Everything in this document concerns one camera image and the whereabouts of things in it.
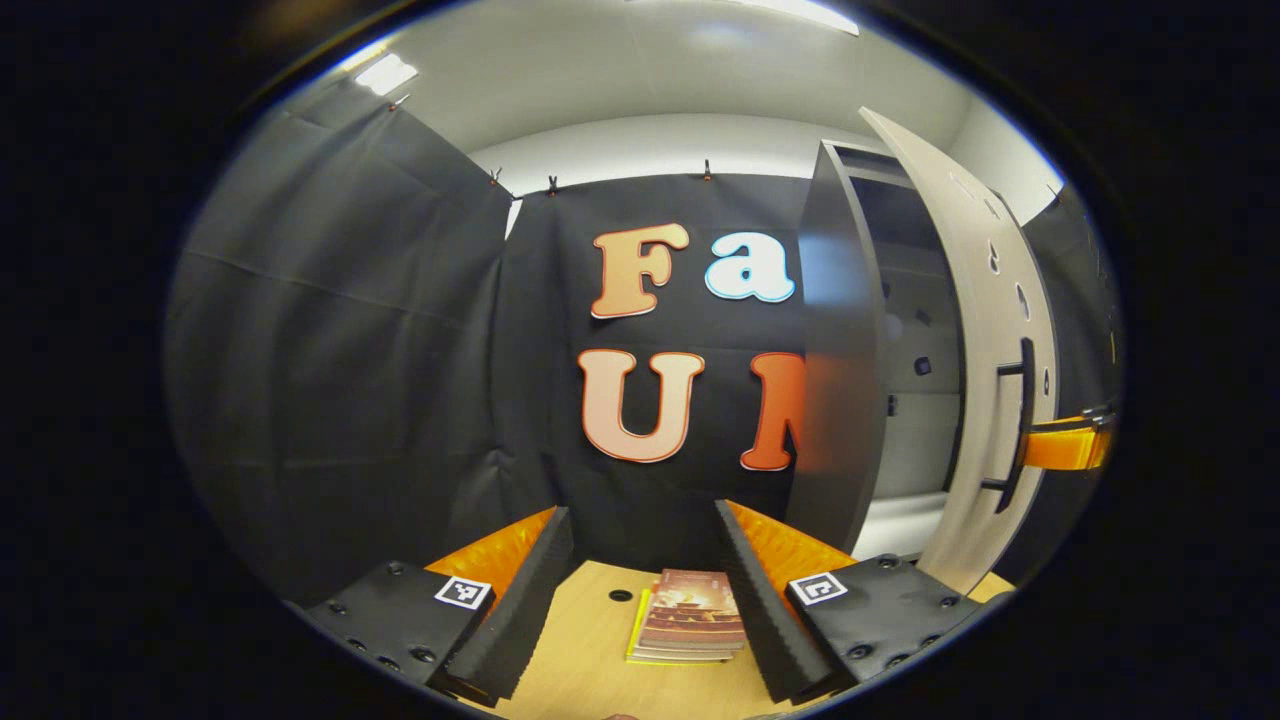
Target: open door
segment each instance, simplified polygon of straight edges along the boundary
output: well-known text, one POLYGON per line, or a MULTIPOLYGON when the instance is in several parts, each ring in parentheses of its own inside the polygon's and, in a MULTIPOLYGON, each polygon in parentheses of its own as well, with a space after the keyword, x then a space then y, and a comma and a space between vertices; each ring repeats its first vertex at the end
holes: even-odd
POLYGON ((964 416, 942 520, 918 568, 959 593, 991 570, 1043 473, 1028 432, 1057 414, 1057 348, 1039 269, 998 195, 937 147, 863 108, 933 218, 955 281, 964 416))

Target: book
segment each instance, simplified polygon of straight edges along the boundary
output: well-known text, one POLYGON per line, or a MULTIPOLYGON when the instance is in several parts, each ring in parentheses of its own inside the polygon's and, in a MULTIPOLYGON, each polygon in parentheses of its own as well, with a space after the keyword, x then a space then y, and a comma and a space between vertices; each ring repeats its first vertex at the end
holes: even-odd
POLYGON ((662 571, 635 647, 648 652, 726 652, 746 644, 742 616, 724 573, 662 571))
POLYGON ((627 652, 623 656, 626 662, 632 665, 719 665, 722 660, 707 660, 700 657, 689 657, 689 655, 676 653, 677 657, 650 657, 648 655, 636 655, 636 642, 640 638, 640 628, 644 625, 644 620, 649 614, 649 609, 653 606, 653 591, 645 589, 640 592, 640 602, 636 609, 636 618, 631 626, 631 639, 627 641, 627 652))

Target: black foam block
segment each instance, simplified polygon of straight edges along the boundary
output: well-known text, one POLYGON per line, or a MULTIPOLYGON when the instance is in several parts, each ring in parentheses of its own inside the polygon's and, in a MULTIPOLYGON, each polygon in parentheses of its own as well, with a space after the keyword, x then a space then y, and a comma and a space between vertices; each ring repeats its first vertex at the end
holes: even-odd
POLYGON ((849 684, 901 664, 982 607, 893 555, 791 582, 787 600, 849 684))
POLYGON ((723 500, 716 501, 716 510, 721 520, 722 566, 769 697, 773 702, 790 698, 800 703, 829 692, 824 680, 833 675, 838 665, 832 665, 823 656, 813 638, 787 611, 733 511, 723 500))
POLYGON ((291 607, 367 662, 421 687, 490 606, 493 591, 483 583, 393 561, 315 607, 291 607))
POLYGON ((541 635, 556 588, 573 569, 573 527, 557 507, 525 562, 471 638, 445 662, 439 689, 493 707, 509 698, 541 635))

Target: wooden tabletop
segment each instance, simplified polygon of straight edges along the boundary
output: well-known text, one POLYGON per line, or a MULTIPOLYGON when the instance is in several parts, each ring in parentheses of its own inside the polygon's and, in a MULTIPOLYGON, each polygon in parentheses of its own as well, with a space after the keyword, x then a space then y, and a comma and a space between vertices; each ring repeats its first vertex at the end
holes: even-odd
MULTIPOLYGON (((513 697, 483 710, 509 720, 604 720, 616 714, 637 720, 744 720, 804 707, 769 700, 750 644, 718 665, 625 662, 640 592, 655 579, 653 573, 585 562, 556 591, 513 697), (613 589, 632 597, 609 600, 613 589)), ((970 597, 986 601, 1007 589, 1000 578, 983 583, 970 597)))

